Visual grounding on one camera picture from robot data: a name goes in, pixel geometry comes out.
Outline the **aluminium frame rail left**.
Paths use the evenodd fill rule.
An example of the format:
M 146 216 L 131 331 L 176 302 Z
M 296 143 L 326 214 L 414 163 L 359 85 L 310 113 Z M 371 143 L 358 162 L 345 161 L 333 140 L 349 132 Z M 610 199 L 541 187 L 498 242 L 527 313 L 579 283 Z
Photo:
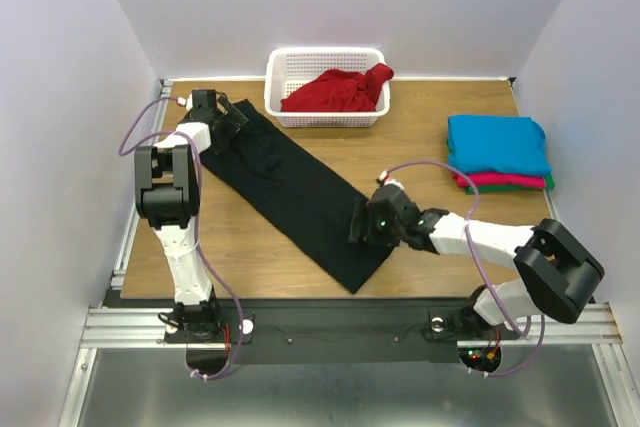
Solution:
M 117 147 L 117 156 L 131 161 L 132 201 L 111 271 L 109 286 L 112 289 L 122 288 L 128 272 L 138 225 L 144 215 L 140 214 L 144 210 L 144 195 L 154 183 L 153 143 L 163 136 L 162 122 L 172 99 L 172 82 L 161 80 L 158 95 L 134 116 Z

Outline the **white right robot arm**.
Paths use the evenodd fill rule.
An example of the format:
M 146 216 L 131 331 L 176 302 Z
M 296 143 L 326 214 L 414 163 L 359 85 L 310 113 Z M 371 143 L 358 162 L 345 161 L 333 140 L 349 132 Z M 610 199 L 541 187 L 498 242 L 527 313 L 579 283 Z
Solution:
M 471 258 L 514 269 L 516 280 L 483 281 L 460 311 L 433 316 L 458 338 L 484 336 L 493 328 L 536 315 L 575 323 L 605 271 L 601 263 L 559 221 L 510 226 L 470 220 L 445 209 L 421 209 L 394 179 L 369 198 L 355 200 L 348 240 L 354 244 Z

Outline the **red t shirt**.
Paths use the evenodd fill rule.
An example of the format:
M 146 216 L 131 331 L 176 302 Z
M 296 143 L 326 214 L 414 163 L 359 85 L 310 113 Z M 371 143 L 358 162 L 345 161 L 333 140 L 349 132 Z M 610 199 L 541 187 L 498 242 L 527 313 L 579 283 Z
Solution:
M 394 70 L 377 63 L 365 73 L 330 69 L 281 101 L 286 113 L 370 113 Z

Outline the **folded pink t shirt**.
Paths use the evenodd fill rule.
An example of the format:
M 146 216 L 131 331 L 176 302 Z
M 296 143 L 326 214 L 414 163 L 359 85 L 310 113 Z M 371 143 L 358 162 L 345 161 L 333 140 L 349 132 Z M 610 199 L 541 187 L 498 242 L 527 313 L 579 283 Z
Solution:
M 464 175 L 454 174 L 453 178 L 459 187 L 469 187 L 469 180 L 471 180 L 477 187 L 516 186 L 539 190 L 555 187 L 555 182 L 551 175 L 537 177 L 513 173 L 479 172 Z

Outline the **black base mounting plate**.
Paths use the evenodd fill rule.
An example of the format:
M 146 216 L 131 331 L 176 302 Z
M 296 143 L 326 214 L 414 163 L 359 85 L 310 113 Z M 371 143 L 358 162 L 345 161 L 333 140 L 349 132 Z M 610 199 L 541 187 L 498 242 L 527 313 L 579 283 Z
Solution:
M 464 299 L 253 299 L 239 317 L 221 303 L 218 333 L 169 333 L 164 309 L 97 309 L 83 341 L 102 348 L 173 348 L 195 371 L 233 365 L 412 362 L 456 364 L 477 359 L 489 342 L 512 340 L 490 327 Z

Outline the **black t shirt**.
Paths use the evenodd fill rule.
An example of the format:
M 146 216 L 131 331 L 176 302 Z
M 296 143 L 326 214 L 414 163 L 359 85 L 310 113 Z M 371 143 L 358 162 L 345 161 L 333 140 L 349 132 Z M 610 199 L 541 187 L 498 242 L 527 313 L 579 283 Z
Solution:
M 366 196 L 249 101 L 234 106 L 248 123 L 221 153 L 202 153 L 203 168 L 236 191 L 342 287 L 356 293 L 393 251 L 349 241 L 354 207 Z

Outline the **white plastic basket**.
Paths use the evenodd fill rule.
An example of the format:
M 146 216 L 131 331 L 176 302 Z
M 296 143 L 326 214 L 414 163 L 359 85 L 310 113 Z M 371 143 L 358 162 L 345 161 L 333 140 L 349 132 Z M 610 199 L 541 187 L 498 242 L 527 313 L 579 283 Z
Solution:
M 375 48 L 279 48 L 266 66 L 265 110 L 288 128 L 368 128 L 389 112 L 394 76 Z

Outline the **folded blue t shirt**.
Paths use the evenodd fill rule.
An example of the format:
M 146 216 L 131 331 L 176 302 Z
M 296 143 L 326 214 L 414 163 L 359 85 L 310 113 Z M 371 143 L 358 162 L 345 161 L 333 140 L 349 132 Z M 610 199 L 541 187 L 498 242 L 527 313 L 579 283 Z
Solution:
M 453 115 L 447 127 L 449 164 L 463 173 L 545 177 L 552 172 L 545 132 L 529 117 Z

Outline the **aluminium frame rail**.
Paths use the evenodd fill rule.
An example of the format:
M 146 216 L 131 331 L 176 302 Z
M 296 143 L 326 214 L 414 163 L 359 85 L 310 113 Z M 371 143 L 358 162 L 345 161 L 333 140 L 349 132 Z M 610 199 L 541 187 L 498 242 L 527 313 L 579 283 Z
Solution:
M 161 80 L 158 95 L 134 116 L 117 147 L 117 156 L 131 161 L 132 201 L 111 271 L 109 286 L 112 289 L 122 288 L 128 272 L 138 225 L 144 215 L 140 214 L 144 210 L 144 195 L 154 183 L 153 143 L 163 136 L 162 122 L 172 99 L 172 82 Z
M 622 334 L 609 302 L 589 303 L 574 324 L 547 320 L 545 325 L 545 345 L 621 345 L 623 343 Z

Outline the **folded green t shirt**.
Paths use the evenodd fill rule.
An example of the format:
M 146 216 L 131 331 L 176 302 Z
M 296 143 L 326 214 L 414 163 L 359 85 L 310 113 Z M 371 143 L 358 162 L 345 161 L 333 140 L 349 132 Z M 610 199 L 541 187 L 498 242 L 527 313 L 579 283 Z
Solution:
M 480 193 L 509 192 L 509 191 L 543 191 L 555 188 L 555 179 L 549 174 L 544 177 L 526 176 L 521 174 L 505 174 L 498 172 L 481 172 L 467 174 L 469 180 Z

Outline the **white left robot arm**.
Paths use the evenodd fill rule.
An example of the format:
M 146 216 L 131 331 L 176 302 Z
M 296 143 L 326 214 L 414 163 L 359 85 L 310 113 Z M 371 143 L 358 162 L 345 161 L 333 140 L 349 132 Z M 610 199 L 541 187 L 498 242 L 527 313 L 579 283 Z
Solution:
M 176 103 L 186 109 L 178 126 L 133 149 L 136 210 L 158 238 L 174 286 L 172 310 L 159 319 L 171 342 L 228 340 L 199 248 L 201 155 L 222 153 L 248 118 L 212 89 L 196 89 Z

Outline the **aluminium frame rail right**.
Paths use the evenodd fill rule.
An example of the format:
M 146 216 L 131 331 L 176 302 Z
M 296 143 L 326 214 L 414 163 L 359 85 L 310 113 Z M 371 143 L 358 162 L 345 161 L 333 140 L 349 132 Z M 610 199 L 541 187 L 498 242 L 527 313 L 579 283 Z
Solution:
M 623 343 L 622 334 L 609 302 L 589 303 L 574 324 L 547 320 L 545 325 L 545 345 L 621 345 Z

